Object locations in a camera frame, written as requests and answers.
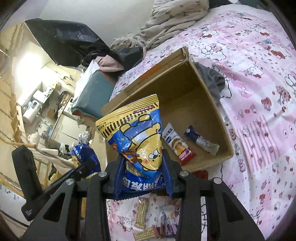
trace metal screw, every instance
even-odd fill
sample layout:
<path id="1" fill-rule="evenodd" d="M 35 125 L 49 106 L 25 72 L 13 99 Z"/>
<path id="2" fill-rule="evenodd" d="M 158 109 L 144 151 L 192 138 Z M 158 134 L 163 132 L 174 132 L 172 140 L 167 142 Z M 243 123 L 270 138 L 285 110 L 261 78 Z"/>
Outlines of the metal screw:
<path id="1" fill-rule="evenodd" d="M 69 178 L 66 180 L 66 184 L 67 185 L 72 185 L 74 183 L 74 179 L 73 178 Z"/>
<path id="2" fill-rule="evenodd" d="M 99 172 L 99 176 L 105 177 L 105 176 L 107 176 L 107 172 L 105 172 L 105 171 Z"/>
<path id="3" fill-rule="evenodd" d="M 183 177 L 187 177 L 188 176 L 188 171 L 180 171 L 180 175 Z"/>
<path id="4" fill-rule="evenodd" d="M 222 180 L 220 178 L 218 178 L 218 177 L 215 177 L 214 178 L 214 183 L 221 184 L 222 183 Z"/>

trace pink bed sheet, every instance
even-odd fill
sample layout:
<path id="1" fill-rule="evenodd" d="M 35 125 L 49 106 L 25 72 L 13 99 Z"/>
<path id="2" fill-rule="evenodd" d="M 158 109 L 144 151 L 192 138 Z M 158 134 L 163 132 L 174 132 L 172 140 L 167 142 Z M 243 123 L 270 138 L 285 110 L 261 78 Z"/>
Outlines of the pink bed sheet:
<path id="1" fill-rule="evenodd" d="M 235 155 L 208 168 L 209 179 L 223 179 L 267 238 L 296 192 L 295 49 L 270 12 L 245 5 L 221 6 L 148 51 L 119 79 L 111 98 L 182 46 L 189 47 L 192 60 L 213 67 L 226 79 L 218 109 Z M 171 200 L 155 194 L 147 197 L 150 227 L 157 225 L 160 210 L 171 206 Z M 107 202 L 112 240 L 133 240 L 136 203 L 137 198 Z M 206 240 L 204 198 L 202 204 L 202 240 Z M 172 230 L 179 208 L 175 205 L 167 215 Z"/>

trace yellow snack package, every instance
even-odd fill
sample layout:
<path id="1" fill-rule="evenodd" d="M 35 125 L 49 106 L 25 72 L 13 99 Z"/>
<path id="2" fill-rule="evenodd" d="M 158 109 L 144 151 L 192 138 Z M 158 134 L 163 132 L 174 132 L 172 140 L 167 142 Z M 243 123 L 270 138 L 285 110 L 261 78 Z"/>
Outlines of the yellow snack package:
<path id="1" fill-rule="evenodd" d="M 108 143 L 127 159 L 128 174 L 123 184 L 130 188 L 128 181 L 134 179 L 129 178 L 132 174 L 151 181 L 143 183 L 137 191 L 146 190 L 144 184 L 147 184 L 147 190 L 155 188 L 161 174 L 158 169 L 162 163 L 163 130 L 157 95 L 147 96 L 111 112 L 98 120 L 96 126 Z"/>

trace white cabinet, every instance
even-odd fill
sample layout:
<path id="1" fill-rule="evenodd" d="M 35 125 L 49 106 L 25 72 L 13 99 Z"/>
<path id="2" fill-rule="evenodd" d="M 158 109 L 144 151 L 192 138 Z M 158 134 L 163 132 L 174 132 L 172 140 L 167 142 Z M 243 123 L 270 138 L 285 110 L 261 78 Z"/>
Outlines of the white cabinet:
<path id="1" fill-rule="evenodd" d="M 78 140 L 78 135 L 86 130 L 85 125 L 78 126 L 77 122 L 65 115 L 61 115 L 51 135 L 51 139 L 72 145 L 73 141 Z"/>

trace wall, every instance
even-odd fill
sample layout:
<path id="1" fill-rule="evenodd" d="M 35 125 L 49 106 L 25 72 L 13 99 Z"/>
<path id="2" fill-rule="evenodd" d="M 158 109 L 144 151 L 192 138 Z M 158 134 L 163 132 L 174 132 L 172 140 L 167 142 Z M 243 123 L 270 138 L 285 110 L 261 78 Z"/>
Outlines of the wall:
<path id="1" fill-rule="evenodd" d="M 154 0 L 48 0 L 40 18 L 84 23 L 110 46 L 114 38 L 143 27 L 153 3 Z"/>

